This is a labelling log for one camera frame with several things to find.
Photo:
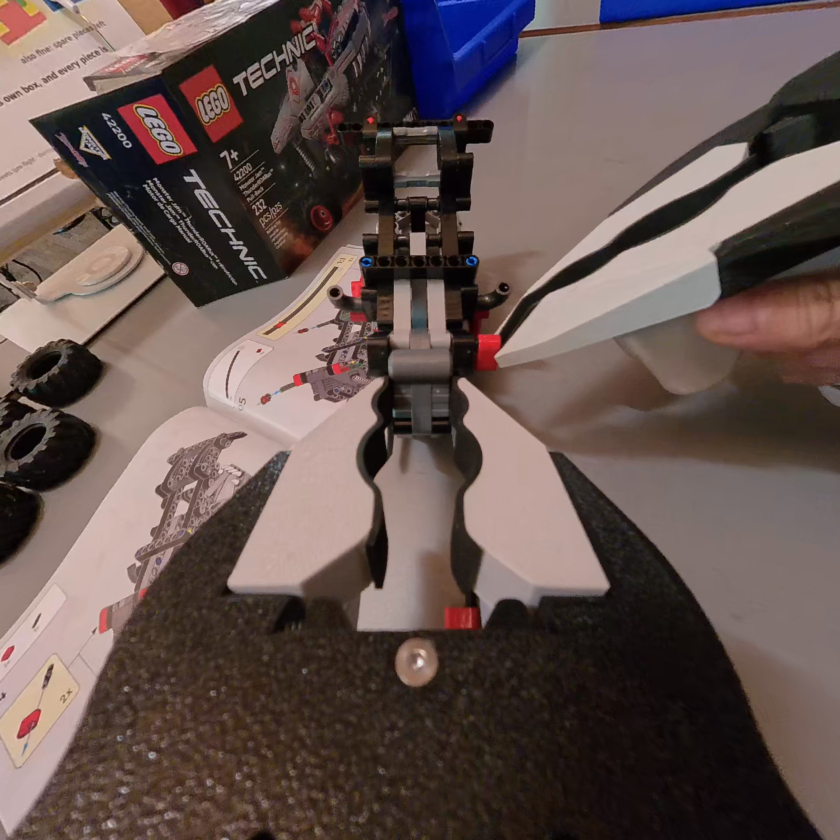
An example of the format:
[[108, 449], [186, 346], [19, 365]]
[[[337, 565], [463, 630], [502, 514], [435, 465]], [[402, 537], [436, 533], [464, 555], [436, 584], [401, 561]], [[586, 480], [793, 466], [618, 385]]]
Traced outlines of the grey desk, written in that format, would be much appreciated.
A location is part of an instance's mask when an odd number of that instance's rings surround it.
[[[605, 215], [698, 142], [838, 50], [838, 6], [537, 35], [469, 105], [482, 266], [522, 293]], [[21, 559], [2, 566], [2, 632], [46, 583], [144, 440], [203, 402], [213, 357], [306, 284], [196, 309], [160, 283], [94, 343], [104, 383], [77, 412], [101, 447]], [[716, 625], [769, 740], [834, 740], [838, 716], [838, 409], [746, 363], [671, 402], [610, 343], [482, 376], [641, 526]]]

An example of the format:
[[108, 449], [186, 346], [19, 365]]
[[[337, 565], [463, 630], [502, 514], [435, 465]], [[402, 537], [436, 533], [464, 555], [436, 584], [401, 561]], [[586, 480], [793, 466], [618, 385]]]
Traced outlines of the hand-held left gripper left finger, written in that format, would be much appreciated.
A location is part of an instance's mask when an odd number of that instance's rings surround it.
[[382, 585], [387, 562], [374, 477], [388, 458], [388, 385], [373, 380], [292, 447], [227, 579], [231, 592], [327, 600], [358, 628], [361, 594]]

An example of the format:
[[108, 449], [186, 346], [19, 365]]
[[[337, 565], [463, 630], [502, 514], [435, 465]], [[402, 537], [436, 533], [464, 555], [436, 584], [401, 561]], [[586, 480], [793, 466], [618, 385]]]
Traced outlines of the printed instruction sheet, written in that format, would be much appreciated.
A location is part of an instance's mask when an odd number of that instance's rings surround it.
[[116, 1], [1, 2], [1, 197], [50, 168], [30, 121], [88, 98], [85, 74], [142, 36]]

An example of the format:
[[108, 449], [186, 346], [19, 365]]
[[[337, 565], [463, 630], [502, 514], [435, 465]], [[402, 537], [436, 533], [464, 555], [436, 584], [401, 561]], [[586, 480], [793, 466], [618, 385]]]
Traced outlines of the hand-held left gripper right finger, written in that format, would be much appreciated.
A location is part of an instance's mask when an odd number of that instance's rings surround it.
[[552, 453], [468, 380], [453, 383], [453, 446], [453, 576], [484, 625], [500, 602], [608, 591]]

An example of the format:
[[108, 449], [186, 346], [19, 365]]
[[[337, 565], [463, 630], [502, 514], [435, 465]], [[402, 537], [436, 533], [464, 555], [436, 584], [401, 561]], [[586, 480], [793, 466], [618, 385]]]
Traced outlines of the black grey toy truck chassis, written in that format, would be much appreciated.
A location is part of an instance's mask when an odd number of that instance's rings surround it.
[[451, 428], [452, 335], [478, 336], [509, 285], [479, 290], [475, 236], [461, 229], [471, 207], [472, 144], [488, 144], [494, 123], [458, 113], [413, 124], [344, 122], [344, 146], [357, 147], [364, 211], [376, 229], [363, 236], [361, 285], [331, 289], [333, 305], [374, 325], [368, 375], [388, 381], [387, 425], [394, 436], [425, 437]]

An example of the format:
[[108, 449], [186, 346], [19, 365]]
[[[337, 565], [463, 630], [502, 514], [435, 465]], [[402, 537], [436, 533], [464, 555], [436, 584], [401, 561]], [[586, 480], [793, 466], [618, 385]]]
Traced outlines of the black toy set box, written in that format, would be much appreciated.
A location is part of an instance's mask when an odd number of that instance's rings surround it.
[[416, 115], [393, 1], [213, 2], [38, 133], [201, 307], [283, 280], [362, 195], [342, 123]]

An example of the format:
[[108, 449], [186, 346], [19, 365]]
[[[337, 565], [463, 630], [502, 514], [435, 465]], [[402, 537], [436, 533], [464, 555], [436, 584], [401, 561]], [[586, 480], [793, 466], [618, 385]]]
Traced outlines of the open instruction booklet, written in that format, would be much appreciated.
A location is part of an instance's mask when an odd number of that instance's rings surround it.
[[369, 329], [328, 294], [359, 294], [361, 258], [340, 248], [285, 311], [218, 355], [206, 405], [147, 439], [3, 638], [2, 786], [61, 752], [116, 636], [181, 546], [366, 384]]

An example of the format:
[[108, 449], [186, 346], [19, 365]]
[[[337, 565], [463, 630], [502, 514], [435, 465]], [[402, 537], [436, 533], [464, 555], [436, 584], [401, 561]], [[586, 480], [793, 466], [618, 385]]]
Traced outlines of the person's right hand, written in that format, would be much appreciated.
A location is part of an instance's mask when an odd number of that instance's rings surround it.
[[786, 382], [839, 383], [839, 276], [768, 281], [696, 315], [704, 339], [772, 360]]

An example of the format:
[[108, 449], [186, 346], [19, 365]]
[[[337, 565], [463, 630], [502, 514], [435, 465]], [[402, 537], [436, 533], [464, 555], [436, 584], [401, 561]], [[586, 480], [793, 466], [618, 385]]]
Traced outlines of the large blue storage bin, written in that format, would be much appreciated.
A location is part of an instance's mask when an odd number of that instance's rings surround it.
[[788, 4], [790, 1], [601, 1], [598, 22], [624, 24], [693, 14]]

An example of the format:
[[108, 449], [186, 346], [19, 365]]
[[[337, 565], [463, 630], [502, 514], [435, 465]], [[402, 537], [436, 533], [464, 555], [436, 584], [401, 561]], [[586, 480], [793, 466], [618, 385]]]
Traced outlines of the small blue storage bin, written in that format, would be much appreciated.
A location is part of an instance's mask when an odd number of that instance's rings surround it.
[[416, 105], [447, 119], [515, 59], [534, 1], [401, 1]]

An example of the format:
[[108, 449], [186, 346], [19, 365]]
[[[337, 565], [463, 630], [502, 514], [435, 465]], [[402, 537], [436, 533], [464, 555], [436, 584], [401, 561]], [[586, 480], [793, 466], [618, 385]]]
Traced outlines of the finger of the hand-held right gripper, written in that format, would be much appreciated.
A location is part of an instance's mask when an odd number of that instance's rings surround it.
[[541, 361], [708, 308], [734, 291], [735, 254], [761, 222], [802, 210], [839, 178], [839, 143], [762, 164], [756, 152], [704, 190], [661, 206], [556, 275], [499, 330], [500, 367]]
[[658, 175], [643, 189], [628, 198], [613, 213], [606, 216], [593, 230], [573, 247], [555, 266], [548, 270], [522, 297], [518, 314], [527, 314], [537, 300], [537, 292], [569, 266], [608, 246], [636, 221], [654, 213], [661, 206], [678, 201], [683, 196], [704, 190], [729, 172], [737, 170], [749, 158], [747, 143], [714, 143], [697, 147]]

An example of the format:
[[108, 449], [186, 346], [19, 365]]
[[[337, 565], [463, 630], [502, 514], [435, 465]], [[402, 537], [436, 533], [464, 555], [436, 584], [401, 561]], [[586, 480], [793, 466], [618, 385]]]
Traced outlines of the white board stand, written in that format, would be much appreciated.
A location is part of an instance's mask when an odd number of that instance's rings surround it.
[[82, 181], [54, 171], [2, 200], [2, 309], [109, 289], [143, 254]]

